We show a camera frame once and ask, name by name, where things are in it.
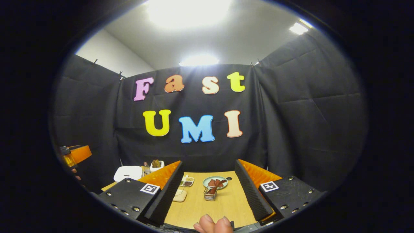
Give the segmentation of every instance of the black curtain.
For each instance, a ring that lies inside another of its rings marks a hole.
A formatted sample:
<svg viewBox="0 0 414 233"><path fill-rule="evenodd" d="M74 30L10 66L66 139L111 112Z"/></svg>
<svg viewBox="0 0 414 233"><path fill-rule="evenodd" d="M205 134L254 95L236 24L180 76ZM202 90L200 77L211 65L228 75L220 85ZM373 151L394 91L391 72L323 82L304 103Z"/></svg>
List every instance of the black curtain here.
<svg viewBox="0 0 414 233"><path fill-rule="evenodd" d="M228 75L244 76L242 92ZM183 77L184 89L166 93L166 79ZM219 91L207 95L202 79L214 76ZM295 175L320 191L332 190L355 165L367 134L359 77L343 53L322 33L309 31L272 52L256 66L211 65L119 75L78 56L71 58L57 88L55 127L60 145L88 144L92 157L80 175L94 190L113 182L120 166L183 161L185 171L233 170L241 158L281 175ZM153 78L145 99L134 101L137 80ZM151 136L142 115L171 110L169 132ZM243 135L229 138L226 111L238 110ZM182 143L180 117L197 125L212 115L212 142Z"/></svg>
<svg viewBox="0 0 414 233"><path fill-rule="evenodd" d="M77 55L65 64L55 90L53 125L61 146L89 145L92 156L77 168L81 182L93 192L113 182L120 167L113 136L120 77Z"/></svg>
<svg viewBox="0 0 414 233"><path fill-rule="evenodd" d="M267 130L269 171L294 174L321 191L345 179L368 132L359 76L331 41L310 30L260 61L268 68L259 80L274 125ZM280 128L286 134L278 135Z"/></svg>
<svg viewBox="0 0 414 233"><path fill-rule="evenodd" d="M242 92L231 89L227 76L239 72L245 76ZM172 75L183 77L184 89L166 93L166 79ZM144 161L164 160L166 164L183 161L185 171L217 172L234 170L237 158L266 167L266 124L259 83L252 66L213 65L179 67L157 70L122 80L118 96L115 134L119 142L120 157L124 165L142 165ZM202 79L215 76L219 91L204 94ZM154 78L145 99L134 101L137 80ZM155 137L148 134L142 113L155 111L155 126L162 127L159 110L169 109L170 131ZM243 135L229 138L226 111L238 110ZM191 117L197 125L203 115L212 115L214 141L181 143L183 131L180 117Z"/></svg>

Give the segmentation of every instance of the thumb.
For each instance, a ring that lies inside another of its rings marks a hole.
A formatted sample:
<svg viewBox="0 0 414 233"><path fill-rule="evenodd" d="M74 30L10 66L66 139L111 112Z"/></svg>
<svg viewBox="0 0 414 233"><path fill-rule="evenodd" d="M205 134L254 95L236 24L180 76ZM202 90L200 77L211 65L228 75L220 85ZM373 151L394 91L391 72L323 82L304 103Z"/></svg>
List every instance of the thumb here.
<svg viewBox="0 0 414 233"><path fill-rule="evenodd" d="M230 221L224 216L219 219L214 226L214 233L232 233L233 228L231 227Z"/></svg>

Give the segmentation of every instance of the blue letter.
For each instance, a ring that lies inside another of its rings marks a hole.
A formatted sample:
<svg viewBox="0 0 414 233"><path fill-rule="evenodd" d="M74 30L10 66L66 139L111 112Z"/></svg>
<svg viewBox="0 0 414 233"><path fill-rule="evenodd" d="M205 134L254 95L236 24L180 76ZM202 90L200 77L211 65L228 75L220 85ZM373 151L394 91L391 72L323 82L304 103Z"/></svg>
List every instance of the blue letter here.
<svg viewBox="0 0 414 233"><path fill-rule="evenodd" d="M212 120L212 115L204 115L200 118L198 125L195 126L193 120L189 116L183 116L180 119L178 119L178 121L181 122L181 124L183 125L183 139L181 140L181 142L190 143L190 134L194 141L198 141L201 132L203 133L203 135L200 138L202 142L214 141L214 136L211 131Z"/></svg>

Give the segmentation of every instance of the wooden table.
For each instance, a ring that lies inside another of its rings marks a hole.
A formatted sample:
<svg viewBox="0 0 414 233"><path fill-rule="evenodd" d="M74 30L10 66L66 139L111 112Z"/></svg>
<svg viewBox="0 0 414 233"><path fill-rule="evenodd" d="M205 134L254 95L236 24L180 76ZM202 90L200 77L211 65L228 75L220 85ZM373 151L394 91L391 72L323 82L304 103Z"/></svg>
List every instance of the wooden table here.
<svg viewBox="0 0 414 233"><path fill-rule="evenodd" d="M223 216L230 221L234 221L234 227L242 227L256 222L253 212L249 207L243 188L234 171L230 172L185 172L184 176L194 178L191 187L185 187L187 197L183 202L171 203L165 223L194 229L193 225L200 220L200 217L209 214L214 222L217 222ZM231 177L228 185L217 191L215 201L204 200L203 180L210 176ZM116 182L102 188L103 191L114 186Z"/></svg>

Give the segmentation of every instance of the seasoning box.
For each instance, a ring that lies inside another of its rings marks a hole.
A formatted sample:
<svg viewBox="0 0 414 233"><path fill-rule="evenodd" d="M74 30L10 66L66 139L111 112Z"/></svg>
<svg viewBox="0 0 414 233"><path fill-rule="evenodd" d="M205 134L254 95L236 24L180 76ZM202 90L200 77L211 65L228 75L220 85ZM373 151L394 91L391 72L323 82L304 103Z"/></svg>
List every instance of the seasoning box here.
<svg viewBox="0 0 414 233"><path fill-rule="evenodd" d="M191 185L193 185L193 183L194 183L194 178L188 177L188 175L186 175L181 179L180 186L190 187Z"/></svg>

